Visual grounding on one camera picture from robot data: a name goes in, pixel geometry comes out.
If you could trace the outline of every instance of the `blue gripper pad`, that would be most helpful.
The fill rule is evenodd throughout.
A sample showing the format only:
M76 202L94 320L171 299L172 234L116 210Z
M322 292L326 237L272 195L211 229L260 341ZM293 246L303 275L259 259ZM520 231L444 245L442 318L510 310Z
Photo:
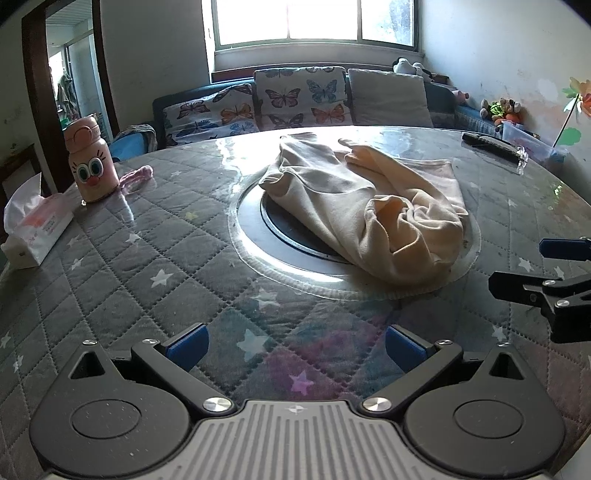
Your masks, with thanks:
M591 245L585 239L544 238L540 242L540 253L544 258L561 258L584 262L591 259Z
M164 356L185 371L190 371L209 349L209 332L205 325L189 331L166 347Z
M385 343L386 353L405 373L410 372L429 358L425 348L392 326L386 330Z

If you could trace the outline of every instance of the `doorway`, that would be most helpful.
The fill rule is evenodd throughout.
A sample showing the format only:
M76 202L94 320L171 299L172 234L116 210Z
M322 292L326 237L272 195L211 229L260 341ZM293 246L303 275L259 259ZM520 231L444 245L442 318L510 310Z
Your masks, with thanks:
M33 118L59 192L73 182L63 131L92 115L107 143L119 133L106 73L99 0L44 0L22 19Z

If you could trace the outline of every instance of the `metal screw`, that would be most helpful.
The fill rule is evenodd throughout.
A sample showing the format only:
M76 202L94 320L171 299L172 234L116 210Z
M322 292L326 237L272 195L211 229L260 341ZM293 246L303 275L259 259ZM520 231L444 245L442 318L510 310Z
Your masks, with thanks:
M386 411L392 408L392 402L383 397L371 397L364 400L363 408L369 411Z
M203 408L207 411L221 412L229 410L232 407L232 402L223 397L210 397L203 402Z

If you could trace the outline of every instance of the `plastic storage box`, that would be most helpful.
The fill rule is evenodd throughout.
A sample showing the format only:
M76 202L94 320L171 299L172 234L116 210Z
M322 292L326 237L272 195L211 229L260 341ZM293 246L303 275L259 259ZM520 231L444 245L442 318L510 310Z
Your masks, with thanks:
M513 126L511 122L503 122L503 140L516 147L523 147L530 158L548 171L558 176L562 170L565 152L546 145L530 134Z

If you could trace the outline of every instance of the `gray pillow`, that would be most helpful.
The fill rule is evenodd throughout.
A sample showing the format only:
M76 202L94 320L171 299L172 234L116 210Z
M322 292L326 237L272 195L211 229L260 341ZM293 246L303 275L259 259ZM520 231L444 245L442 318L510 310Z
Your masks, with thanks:
M433 127L422 77L349 69L358 125Z

